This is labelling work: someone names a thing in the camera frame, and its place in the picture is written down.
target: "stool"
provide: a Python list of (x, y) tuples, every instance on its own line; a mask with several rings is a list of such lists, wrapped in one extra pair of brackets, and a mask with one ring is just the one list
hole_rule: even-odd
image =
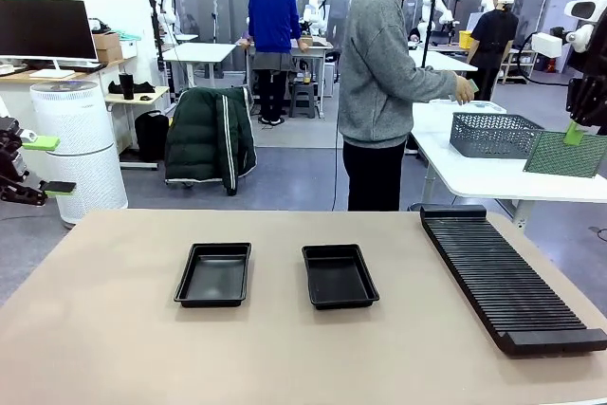
[(290, 118), (293, 117), (293, 112), (297, 108), (297, 96), (300, 94), (307, 95), (308, 97), (308, 112), (307, 116), (311, 119), (314, 119), (316, 116), (316, 103), (314, 100), (314, 84), (302, 84), (302, 83), (294, 83), (293, 84), (293, 93), (291, 94), (291, 108), (288, 111), (288, 116)]

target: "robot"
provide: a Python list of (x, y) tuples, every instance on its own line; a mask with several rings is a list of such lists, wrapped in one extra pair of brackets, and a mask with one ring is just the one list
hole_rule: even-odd
[(321, 35), (327, 28), (326, 0), (308, 0), (303, 21), (309, 24), (310, 35)]
[(443, 26), (456, 24), (453, 20), (453, 13), (447, 8), (443, 0), (423, 0), (421, 21), (417, 25), (420, 34), (420, 43), (426, 43), (429, 26), (431, 27), (431, 31), (436, 29), (434, 21), (432, 20), (432, 3), (434, 3), (434, 9), (441, 13), (438, 24)]
[(175, 28), (179, 28), (179, 18), (175, 10), (175, 0), (155, 0), (156, 14), (160, 28), (164, 32), (165, 45), (176, 45)]
[(575, 52), (568, 64), (583, 73), (569, 82), (567, 112), (578, 125), (607, 126), (607, 0), (569, 2), (565, 14), (586, 22), (574, 31), (552, 28), (551, 34), (535, 33), (533, 50), (550, 58), (562, 55), (562, 46), (571, 44)]
[(36, 147), (39, 137), (31, 130), (25, 130), (19, 121), (9, 115), (9, 110), (0, 98), (0, 201), (8, 203), (44, 206), (47, 193), (70, 194), (76, 184), (68, 182), (40, 181), (38, 188), (25, 185), (29, 176), (28, 167), (19, 153), (24, 144), (29, 149), (53, 150)]

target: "gray mesh basket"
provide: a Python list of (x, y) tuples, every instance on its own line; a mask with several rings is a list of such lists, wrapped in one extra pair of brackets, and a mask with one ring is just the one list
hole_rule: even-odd
[(511, 114), (453, 113), (451, 144), (462, 156), (527, 158), (542, 127)]

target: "gray sweater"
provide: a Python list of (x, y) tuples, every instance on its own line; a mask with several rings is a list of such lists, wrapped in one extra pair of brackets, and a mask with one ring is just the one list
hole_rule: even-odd
[(399, 0), (352, 0), (340, 59), (339, 128), (359, 147), (401, 144), (413, 103), (455, 95), (455, 74), (415, 68)]

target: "cardboard box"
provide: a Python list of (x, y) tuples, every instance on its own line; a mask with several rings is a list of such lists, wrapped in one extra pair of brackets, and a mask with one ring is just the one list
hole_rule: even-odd
[(120, 44), (110, 49), (98, 49), (97, 58), (99, 59), (99, 62), (103, 62), (104, 64), (122, 60), (122, 49), (120, 48)]
[(93, 41), (96, 49), (111, 49), (120, 47), (120, 37), (115, 32), (94, 33)]

